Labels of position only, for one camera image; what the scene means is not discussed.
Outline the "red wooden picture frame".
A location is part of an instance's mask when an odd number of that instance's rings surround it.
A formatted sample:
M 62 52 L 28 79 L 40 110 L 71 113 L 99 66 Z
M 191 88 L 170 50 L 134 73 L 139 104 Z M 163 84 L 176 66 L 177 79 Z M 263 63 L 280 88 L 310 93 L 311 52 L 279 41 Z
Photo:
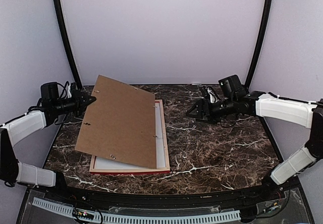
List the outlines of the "red wooden picture frame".
M 156 139 L 156 168 L 150 169 L 136 165 L 108 160 L 92 156 L 89 172 L 100 175 L 152 175 L 170 172 L 170 161 L 166 135 L 163 101 L 155 101 L 155 139 Z

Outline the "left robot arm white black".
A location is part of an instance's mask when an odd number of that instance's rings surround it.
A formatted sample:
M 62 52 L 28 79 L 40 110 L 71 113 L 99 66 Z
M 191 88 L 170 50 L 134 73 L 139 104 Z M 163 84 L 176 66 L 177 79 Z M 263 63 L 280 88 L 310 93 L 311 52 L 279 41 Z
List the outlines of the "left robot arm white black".
M 51 193 L 60 201 L 71 198 L 63 173 L 46 170 L 19 161 L 14 146 L 52 124 L 58 124 L 62 115 L 82 115 L 96 97 L 77 89 L 75 83 L 49 82 L 41 85 L 41 97 L 27 112 L 1 124 L 1 180 L 9 188 L 16 184 L 51 188 Z

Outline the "red forest photo print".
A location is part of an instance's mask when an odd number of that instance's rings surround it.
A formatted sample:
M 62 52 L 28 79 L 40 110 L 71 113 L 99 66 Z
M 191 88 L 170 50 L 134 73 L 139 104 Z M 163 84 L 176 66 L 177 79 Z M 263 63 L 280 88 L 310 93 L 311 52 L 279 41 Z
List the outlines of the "red forest photo print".
M 169 172 L 163 101 L 116 97 L 95 102 L 85 114 L 81 132 L 96 143 L 89 171 L 94 174 Z

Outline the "brown cardboard backing board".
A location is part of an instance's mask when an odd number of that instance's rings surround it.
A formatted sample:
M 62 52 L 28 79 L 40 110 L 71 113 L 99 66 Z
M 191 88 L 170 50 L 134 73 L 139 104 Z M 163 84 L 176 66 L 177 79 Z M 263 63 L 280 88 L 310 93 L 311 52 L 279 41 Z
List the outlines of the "brown cardboard backing board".
M 92 96 L 96 101 L 86 109 L 75 149 L 156 168 L 155 95 L 99 75 Z

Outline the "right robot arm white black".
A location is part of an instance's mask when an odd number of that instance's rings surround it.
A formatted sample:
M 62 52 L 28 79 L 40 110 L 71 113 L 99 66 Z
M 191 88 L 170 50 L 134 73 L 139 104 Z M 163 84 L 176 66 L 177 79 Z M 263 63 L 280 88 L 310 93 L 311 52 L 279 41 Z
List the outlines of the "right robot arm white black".
M 270 170 L 258 188 L 258 197 L 268 201 L 277 192 L 277 186 L 303 173 L 322 159 L 322 101 L 304 101 L 252 91 L 243 85 L 237 75 L 219 80 L 223 97 L 211 86 L 201 86 L 202 97 L 187 111 L 186 116 L 207 124 L 221 124 L 230 115 L 246 115 L 270 120 L 279 126 L 290 126 L 281 133 L 307 133 L 303 144 L 293 147 L 293 153 Z

